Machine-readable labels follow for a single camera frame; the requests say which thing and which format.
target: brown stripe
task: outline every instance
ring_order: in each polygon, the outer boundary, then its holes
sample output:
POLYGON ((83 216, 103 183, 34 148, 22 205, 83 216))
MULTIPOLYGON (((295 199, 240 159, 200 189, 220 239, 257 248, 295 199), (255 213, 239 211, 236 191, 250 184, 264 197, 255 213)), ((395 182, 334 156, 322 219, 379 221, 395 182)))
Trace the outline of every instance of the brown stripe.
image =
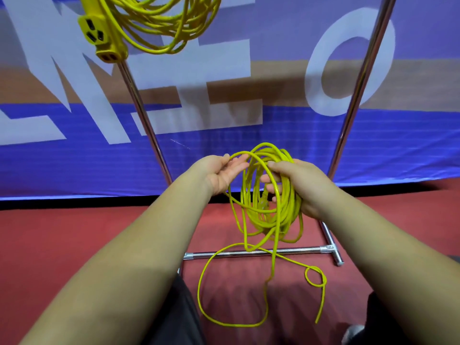
MULTIPOLYGON (((251 77, 209 82, 211 103, 262 99, 265 105, 308 106, 304 92, 307 61, 251 62, 251 77)), ((131 103, 117 68, 108 75, 91 68, 111 103, 131 103)), ((351 94, 361 61, 329 61, 323 89, 333 98, 351 94)), ((27 69, 0 68, 1 103, 59 103, 27 69)), ((71 103, 81 103, 61 74, 71 103)), ((460 111, 460 60, 395 60, 367 109, 460 111)), ((175 87, 141 91, 144 102, 179 104, 175 87)))

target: black pants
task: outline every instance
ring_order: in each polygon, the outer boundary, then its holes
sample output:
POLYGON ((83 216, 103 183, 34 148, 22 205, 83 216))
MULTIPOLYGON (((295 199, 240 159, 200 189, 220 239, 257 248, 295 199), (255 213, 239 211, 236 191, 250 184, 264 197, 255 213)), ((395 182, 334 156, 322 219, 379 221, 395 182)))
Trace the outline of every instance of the black pants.
MULTIPOLYGON (((203 345, 200 318, 192 295, 180 276, 150 327, 141 345, 203 345)), ((411 342, 375 293, 369 295, 365 329, 357 334, 351 345, 398 344, 411 342)))

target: metal rack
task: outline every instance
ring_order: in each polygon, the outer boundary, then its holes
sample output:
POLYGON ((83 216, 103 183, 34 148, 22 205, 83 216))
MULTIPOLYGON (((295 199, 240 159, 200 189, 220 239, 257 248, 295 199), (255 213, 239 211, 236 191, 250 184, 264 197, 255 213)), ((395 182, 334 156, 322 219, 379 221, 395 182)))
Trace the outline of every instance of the metal rack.
MULTIPOLYGON (((333 180, 334 175, 337 171, 337 167, 339 165, 340 158, 342 156, 342 152, 345 147, 346 140, 348 138, 348 134, 350 133, 351 127, 353 125, 353 121, 355 119, 356 113, 358 111, 359 105, 361 103, 361 98, 366 88, 366 84, 368 82, 369 76, 372 71, 372 67, 375 62, 375 58, 377 57, 377 53, 380 48, 380 44, 382 42, 383 36, 386 31, 386 27, 391 17, 391 13, 393 11, 393 7, 396 0, 382 0, 380 5, 379 13, 377 16, 377 20, 375 22, 374 30, 372 32, 371 38, 369 40, 369 46, 366 52, 366 56, 364 57, 364 61, 362 63, 361 69, 358 74, 358 78, 355 84, 355 88, 353 90, 353 94, 351 96, 350 105, 348 106, 347 113, 345 115, 345 119, 342 125, 342 129, 340 131, 339 138, 337 140, 337 144, 335 147, 335 151, 332 157, 331 165, 328 170, 328 177, 333 180)), ((145 132, 149 137, 150 143, 152 144, 152 148, 155 152, 155 156, 160 164, 161 170, 165 177, 166 183, 171 185, 172 177, 169 172, 169 169, 166 165, 163 153, 161 152, 161 148, 158 144, 158 140, 155 136, 155 132, 152 128, 152 124, 148 118, 147 112, 144 107, 144 103, 142 102, 141 96, 137 89, 137 86, 132 78, 131 72, 129 67, 125 61, 118 63, 118 68, 123 76, 123 80, 129 90, 131 98, 134 102, 136 107, 137 113, 139 118, 144 126, 145 132)), ((325 246, 319 247, 301 247, 301 248, 281 248, 277 250, 278 254, 311 254, 311 253, 329 253, 332 255, 334 262, 337 266, 343 265, 342 256, 340 255, 339 250, 334 242, 334 238, 332 236, 331 231, 323 222, 318 222, 324 237, 326 239, 327 244, 325 246)), ((193 260, 193 259, 209 259, 215 252, 201 252, 201 253, 185 253, 184 260, 193 260)), ((222 252, 216 255, 216 258, 234 258, 234 257, 251 257, 251 256, 264 256, 264 255, 271 255, 271 253, 267 253, 264 251, 227 251, 222 252)))

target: person's right arm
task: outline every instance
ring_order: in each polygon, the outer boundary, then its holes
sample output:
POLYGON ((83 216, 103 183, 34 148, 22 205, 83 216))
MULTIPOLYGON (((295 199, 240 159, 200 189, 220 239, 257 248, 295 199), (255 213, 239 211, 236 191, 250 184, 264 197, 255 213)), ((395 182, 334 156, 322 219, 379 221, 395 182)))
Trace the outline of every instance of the person's right arm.
POLYGON ((460 264, 339 189, 313 164, 295 162, 269 167, 291 179, 302 212, 326 223, 407 336, 417 344, 460 344, 460 264))

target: hanging coiled cable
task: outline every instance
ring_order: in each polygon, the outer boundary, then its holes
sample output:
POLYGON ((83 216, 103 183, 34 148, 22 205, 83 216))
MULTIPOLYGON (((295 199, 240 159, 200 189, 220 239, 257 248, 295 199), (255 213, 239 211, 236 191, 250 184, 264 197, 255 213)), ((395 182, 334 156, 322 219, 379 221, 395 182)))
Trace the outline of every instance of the hanging coiled cable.
POLYGON ((302 213, 300 212, 300 205, 301 205, 302 199, 294 191, 294 187, 291 184, 289 178, 284 177, 283 175, 281 175, 281 184, 282 184, 283 194, 280 195, 278 184, 276 183, 276 180, 273 177, 273 174, 271 173, 270 169, 267 167, 267 162, 268 161, 293 162, 292 157, 284 149, 279 150, 273 144, 262 143, 262 144, 257 145, 251 151, 240 151, 236 154, 233 154, 230 157, 230 159, 243 155, 243 154, 248 154, 250 156, 250 159, 249 159, 249 167, 243 171, 243 183, 241 187, 241 201, 238 201, 234 197, 231 196, 230 186, 228 189, 227 196, 230 198, 230 205, 232 207, 238 229, 243 233, 244 242, 235 243, 227 247, 224 247, 221 250, 217 251, 212 257, 209 258, 209 260, 207 261, 206 265, 203 268, 203 272, 201 273, 201 276, 198 282, 198 293, 197 293, 198 307, 200 308, 200 311, 203 313, 203 315, 207 319, 221 326, 246 327, 246 328, 260 326, 262 323, 265 322, 265 320, 268 317, 267 285, 268 285, 268 282, 275 276, 275 260, 278 257, 278 258, 290 261, 291 263, 305 267, 305 279, 307 280, 307 282, 311 284, 312 286, 319 287, 322 289, 321 303, 320 303, 319 311, 318 311, 318 314, 315 320, 315 323, 318 323, 319 318, 321 316, 322 308, 324 305, 324 295, 325 295, 325 288, 326 288, 326 283, 327 283, 326 276, 321 271, 321 269, 316 266, 309 266, 309 265, 300 263, 298 261, 286 258, 285 256, 282 256, 276 253, 279 241, 295 243, 302 237, 303 227, 304 227, 303 220, 302 220, 302 213), (276 208, 273 208, 273 209, 269 208, 268 191, 267 191, 266 186, 264 187, 264 191, 262 192, 262 195, 260 194, 260 191, 257 191, 257 189, 260 189, 260 177, 262 176, 264 172, 267 173, 268 177, 270 178, 271 184, 273 185, 274 190, 275 190, 276 208), (251 196, 251 189, 254 189, 253 196, 251 196), (238 219, 238 216, 236 214, 234 203, 237 203, 241 207, 242 227, 238 219), (247 231, 246 215, 251 221, 251 223, 253 224, 253 226, 255 227, 254 232, 247 231), (299 218, 299 227, 300 227, 299 234, 297 235, 295 239, 288 240, 285 238, 285 236, 289 231, 289 227, 294 222, 294 220, 296 220, 297 217, 299 218), (264 234, 264 237, 258 244, 252 245, 247 242, 248 236, 255 236, 259 234, 264 234), (225 322, 218 321, 212 318, 210 315, 208 315, 204 311, 203 306, 201 304, 200 288, 201 288, 201 282, 203 280, 204 273, 206 272, 206 269, 209 263, 211 262, 211 260, 217 254, 223 251, 226 251, 229 248, 236 247, 236 246, 244 246, 245 250, 248 252, 254 251, 256 249, 260 249, 262 251, 270 253, 270 251, 268 251, 267 249, 262 248, 262 245, 265 244, 268 240, 273 240, 273 252, 271 253, 270 276, 265 281, 264 289, 263 289, 264 301, 265 301, 265 315, 263 316, 262 320, 257 323, 252 323, 252 324, 233 324, 233 323, 225 323, 225 322), (320 274, 321 279, 322 279, 322 282, 320 284, 313 283, 308 278, 309 270, 314 270, 320 274))
POLYGON ((198 38, 215 18, 221 0, 184 0, 182 12, 165 16, 181 0, 154 5, 157 0, 99 0, 108 21, 135 48, 151 54, 174 54, 187 41, 198 38), (156 46, 139 33, 170 36, 172 41, 156 46))

